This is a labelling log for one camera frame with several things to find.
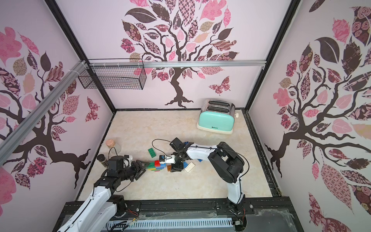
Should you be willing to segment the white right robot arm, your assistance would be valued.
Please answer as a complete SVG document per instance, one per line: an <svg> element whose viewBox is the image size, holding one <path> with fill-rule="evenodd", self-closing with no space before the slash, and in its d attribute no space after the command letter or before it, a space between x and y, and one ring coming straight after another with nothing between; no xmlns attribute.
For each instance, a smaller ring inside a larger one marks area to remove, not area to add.
<svg viewBox="0 0 371 232"><path fill-rule="evenodd" d="M174 153L171 164L172 172L184 170L187 160L206 160L211 163L217 174L227 183L227 199L234 205L243 199L241 177L245 162L240 154L235 152L227 143L220 142L214 146L197 145L192 142L181 142L175 138L170 142Z"/></svg>

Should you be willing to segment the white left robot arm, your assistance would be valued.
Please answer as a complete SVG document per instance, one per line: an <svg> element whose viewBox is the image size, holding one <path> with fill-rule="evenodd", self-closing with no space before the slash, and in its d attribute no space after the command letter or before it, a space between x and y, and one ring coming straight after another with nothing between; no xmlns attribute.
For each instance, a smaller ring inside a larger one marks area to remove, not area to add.
<svg viewBox="0 0 371 232"><path fill-rule="evenodd" d="M121 182L138 180L149 162L136 160L125 165L124 156L107 161L108 166L94 183L94 188L79 209L62 225L59 232L99 232L113 217L122 217L128 212L124 196L115 195Z"/></svg>

